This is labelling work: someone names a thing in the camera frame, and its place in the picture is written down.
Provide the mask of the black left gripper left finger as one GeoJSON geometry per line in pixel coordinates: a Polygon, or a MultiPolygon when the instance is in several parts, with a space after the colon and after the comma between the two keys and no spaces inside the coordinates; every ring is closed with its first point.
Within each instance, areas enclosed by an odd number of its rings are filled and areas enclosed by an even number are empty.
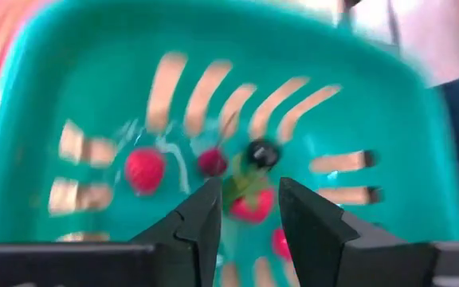
{"type": "Polygon", "coordinates": [[[131,241],[143,249],[131,287],[213,287],[222,181],[210,179],[131,241]]]}

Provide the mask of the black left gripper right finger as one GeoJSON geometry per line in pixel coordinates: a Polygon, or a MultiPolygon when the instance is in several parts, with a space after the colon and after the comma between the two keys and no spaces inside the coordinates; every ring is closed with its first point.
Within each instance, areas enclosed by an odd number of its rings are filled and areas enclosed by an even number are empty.
{"type": "Polygon", "coordinates": [[[300,287],[431,287],[435,249],[408,243],[283,178],[280,216],[300,287]]]}

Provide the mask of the small red toy fruit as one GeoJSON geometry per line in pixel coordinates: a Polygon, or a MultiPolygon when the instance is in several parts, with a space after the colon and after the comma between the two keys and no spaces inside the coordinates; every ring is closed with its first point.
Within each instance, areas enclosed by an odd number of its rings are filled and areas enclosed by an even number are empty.
{"type": "Polygon", "coordinates": [[[284,231],[281,228],[275,229],[272,234],[272,247],[274,253],[286,260],[291,261],[292,256],[289,251],[288,243],[284,234],[284,231]]]}

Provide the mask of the red toy strawberry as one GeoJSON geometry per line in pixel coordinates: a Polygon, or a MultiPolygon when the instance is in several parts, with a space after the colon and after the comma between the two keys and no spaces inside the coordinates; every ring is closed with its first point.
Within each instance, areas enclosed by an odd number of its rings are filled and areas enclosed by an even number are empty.
{"type": "Polygon", "coordinates": [[[246,163],[243,154],[235,155],[230,167],[231,173],[222,185],[223,211],[243,222],[263,222],[275,205],[275,189],[268,172],[246,163]]]}

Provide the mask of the red toy cherry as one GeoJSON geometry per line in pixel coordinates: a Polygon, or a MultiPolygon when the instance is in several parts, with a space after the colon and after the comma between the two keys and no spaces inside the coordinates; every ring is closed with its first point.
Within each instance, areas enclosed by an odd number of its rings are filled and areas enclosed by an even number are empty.
{"type": "Polygon", "coordinates": [[[197,158],[198,169],[205,177],[221,176],[228,167],[227,158],[222,151],[222,142],[225,138],[227,129],[233,123],[235,115],[236,112],[233,112],[223,125],[221,135],[218,137],[217,143],[212,148],[204,151],[197,158]]]}

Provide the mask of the tan burlap cloth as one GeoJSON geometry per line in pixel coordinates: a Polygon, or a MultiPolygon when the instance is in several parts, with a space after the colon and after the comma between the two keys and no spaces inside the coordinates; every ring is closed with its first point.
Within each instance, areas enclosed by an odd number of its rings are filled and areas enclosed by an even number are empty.
{"type": "Polygon", "coordinates": [[[227,60],[211,62],[186,91],[179,87],[188,76],[190,65],[185,55],[167,53],[155,70],[147,99],[144,122],[132,120],[122,128],[116,140],[88,137],[73,122],[67,122],[61,134],[61,157],[74,163],[86,163],[91,167],[116,169],[115,182],[125,182],[137,197],[157,199],[167,192],[167,183],[173,183],[183,194],[189,195],[193,183],[207,180],[198,169],[197,158],[212,148],[221,135],[223,125],[233,112],[236,115],[222,142],[228,167],[223,181],[231,173],[231,161],[243,154],[250,142],[268,139],[281,150],[279,162],[268,172],[269,182],[275,189],[275,205],[263,222],[252,224],[223,215],[222,253],[218,267],[222,271],[223,287],[242,287],[242,265],[236,256],[242,246],[236,237],[242,235],[253,248],[273,252],[281,263],[285,283],[273,278],[272,265],[262,255],[253,255],[249,269],[253,272],[255,287],[299,287],[291,261],[278,257],[272,247],[272,234],[281,228],[278,223],[277,191],[272,181],[273,171],[287,168],[284,153],[292,145],[292,136],[298,121],[310,110],[341,92],[338,84],[316,85],[311,77],[288,77],[266,88],[263,83],[245,83],[227,60]],[[137,195],[125,179],[124,165],[127,157],[138,148],[157,149],[165,160],[164,176],[159,189],[153,195],[137,195]]]}

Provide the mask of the teal plastic slotted basket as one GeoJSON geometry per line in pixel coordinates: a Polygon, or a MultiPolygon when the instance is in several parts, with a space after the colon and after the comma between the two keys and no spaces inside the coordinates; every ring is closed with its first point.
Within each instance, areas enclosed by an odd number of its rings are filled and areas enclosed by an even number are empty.
{"type": "MultiPolygon", "coordinates": [[[[459,287],[459,170],[439,94],[409,65],[348,29],[250,0],[60,0],[19,33],[0,73],[0,287],[131,287],[143,247],[131,240],[189,195],[173,183],[137,197],[116,169],[61,157],[64,126],[116,140],[146,119],[167,53],[190,65],[182,91],[211,62],[271,88],[311,77],[341,92],[298,121],[279,188],[294,179],[408,243],[435,249],[431,287],[459,287]]],[[[253,255],[286,279],[272,251],[236,237],[243,286],[253,255]]],[[[218,256],[213,287],[223,287],[218,256]]]]}

